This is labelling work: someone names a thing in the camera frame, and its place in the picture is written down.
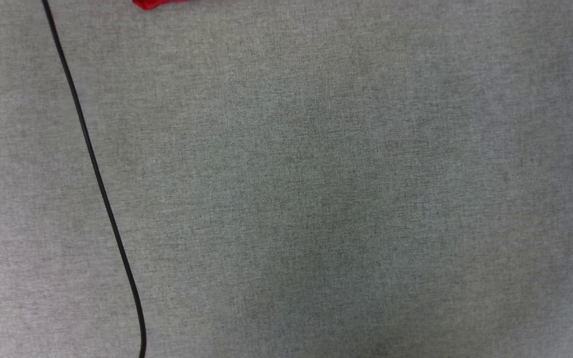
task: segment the gray fabric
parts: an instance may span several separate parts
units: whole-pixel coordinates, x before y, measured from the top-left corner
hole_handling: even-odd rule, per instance
[[[573,358],[573,0],[52,0],[149,358]],[[37,1],[0,0],[0,357],[135,357]]]

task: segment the gray fabric surface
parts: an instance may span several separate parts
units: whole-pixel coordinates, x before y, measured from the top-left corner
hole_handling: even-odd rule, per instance
[[[52,0],[149,358],[573,358],[573,0]],[[0,0],[0,357],[139,331],[41,3]]]

